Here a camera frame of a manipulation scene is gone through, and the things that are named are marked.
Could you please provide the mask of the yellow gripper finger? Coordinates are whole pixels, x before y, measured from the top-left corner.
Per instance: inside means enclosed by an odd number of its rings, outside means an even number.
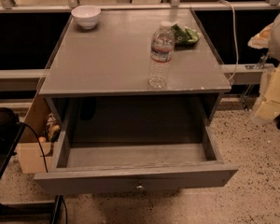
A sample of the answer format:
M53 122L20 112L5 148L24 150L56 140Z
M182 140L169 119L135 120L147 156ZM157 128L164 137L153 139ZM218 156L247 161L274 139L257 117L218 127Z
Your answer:
M273 25L269 24L248 41L248 46L253 49L267 49Z

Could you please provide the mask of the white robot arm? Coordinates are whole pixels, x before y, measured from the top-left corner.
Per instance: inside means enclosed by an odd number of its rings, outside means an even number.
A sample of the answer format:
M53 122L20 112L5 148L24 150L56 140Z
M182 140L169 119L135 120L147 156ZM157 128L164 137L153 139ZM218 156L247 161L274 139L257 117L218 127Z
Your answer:
M280 13L273 23L250 38L248 46L254 49L267 49L268 56L279 62L272 72L262 74L260 96L253 107L254 120L273 121L280 116Z

